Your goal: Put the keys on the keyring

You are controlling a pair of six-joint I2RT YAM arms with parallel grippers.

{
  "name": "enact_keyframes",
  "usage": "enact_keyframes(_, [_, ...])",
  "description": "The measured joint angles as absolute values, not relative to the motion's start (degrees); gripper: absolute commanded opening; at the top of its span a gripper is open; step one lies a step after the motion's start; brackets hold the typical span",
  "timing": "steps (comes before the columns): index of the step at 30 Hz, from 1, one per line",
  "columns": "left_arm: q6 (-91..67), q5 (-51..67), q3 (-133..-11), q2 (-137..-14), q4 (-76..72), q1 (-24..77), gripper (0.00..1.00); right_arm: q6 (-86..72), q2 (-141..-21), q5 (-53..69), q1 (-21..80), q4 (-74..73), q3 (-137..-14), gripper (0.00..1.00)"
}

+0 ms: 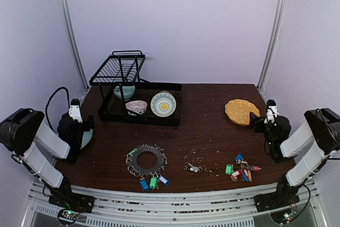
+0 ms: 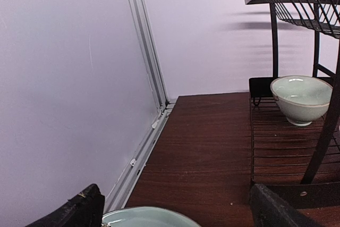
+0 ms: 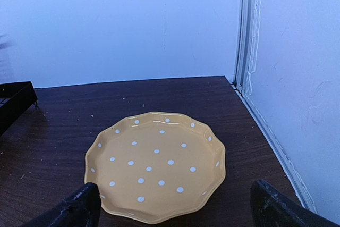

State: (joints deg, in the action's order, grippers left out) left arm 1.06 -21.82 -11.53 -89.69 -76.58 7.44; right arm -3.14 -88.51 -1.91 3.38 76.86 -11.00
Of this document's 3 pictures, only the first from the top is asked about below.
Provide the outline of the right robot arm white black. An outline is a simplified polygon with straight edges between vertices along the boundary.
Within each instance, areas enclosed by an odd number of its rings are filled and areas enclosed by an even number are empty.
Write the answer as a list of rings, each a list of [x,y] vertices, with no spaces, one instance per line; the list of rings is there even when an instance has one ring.
[[[274,162],[294,158],[308,147],[300,161],[279,178],[274,192],[254,197],[258,212],[299,202],[298,190],[339,151],[338,114],[330,108],[321,108],[306,111],[304,117],[305,122],[291,132],[288,118],[280,116],[276,106],[268,106],[265,117],[250,113],[250,127],[264,135]]]

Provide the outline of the black keyring disc with rings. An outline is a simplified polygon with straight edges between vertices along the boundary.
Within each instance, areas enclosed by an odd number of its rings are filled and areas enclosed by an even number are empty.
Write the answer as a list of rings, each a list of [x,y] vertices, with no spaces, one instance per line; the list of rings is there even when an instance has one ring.
[[[157,178],[167,166],[168,157],[156,144],[141,144],[126,155],[125,163],[128,172],[137,178]]]

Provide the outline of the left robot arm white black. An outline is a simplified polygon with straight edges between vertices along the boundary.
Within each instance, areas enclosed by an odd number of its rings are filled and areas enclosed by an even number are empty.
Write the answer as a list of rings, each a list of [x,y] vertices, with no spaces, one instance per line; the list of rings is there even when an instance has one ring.
[[[65,113],[55,133],[44,118],[43,112],[31,108],[17,110],[1,122],[1,144],[12,153],[13,160],[23,164],[48,188],[50,204],[79,213],[90,213],[94,197],[73,192],[69,178],[51,164],[40,148],[54,158],[75,164],[81,149],[92,138],[94,120],[89,117],[83,121]]]

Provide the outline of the silver key with black head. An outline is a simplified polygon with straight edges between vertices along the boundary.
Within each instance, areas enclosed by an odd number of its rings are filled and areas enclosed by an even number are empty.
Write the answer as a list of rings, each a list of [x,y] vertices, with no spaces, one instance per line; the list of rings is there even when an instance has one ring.
[[[198,173],[200,171],[198,167],[192,165],[191,163],[188,163],[187,170],[193,173]]]

